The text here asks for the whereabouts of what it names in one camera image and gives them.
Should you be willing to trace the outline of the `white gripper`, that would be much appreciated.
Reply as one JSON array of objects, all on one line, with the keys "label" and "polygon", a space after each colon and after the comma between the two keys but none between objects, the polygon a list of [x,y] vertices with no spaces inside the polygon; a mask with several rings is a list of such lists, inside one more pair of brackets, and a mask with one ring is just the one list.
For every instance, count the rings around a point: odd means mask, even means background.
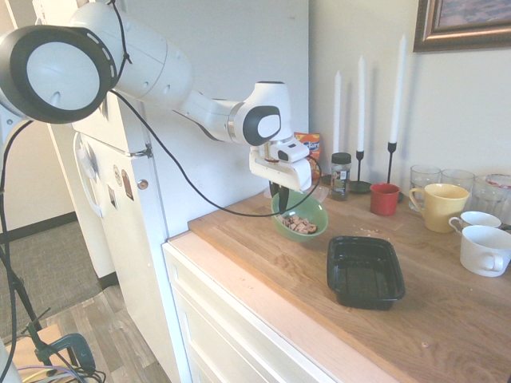
[{"label": "white gripper", "polygon": [[251,147],[249,168],[252,174],[270,181],[270,197],[273,197],[277,193],[277,184],[280,185],[279,212],[285,212],[287,210],[289,189],[304,191],[312,184],[311,166],[305,158],[293,163],[286,163],[282,160],[271,162],[265,160],[264,157],[259,154],[258,147]]}]

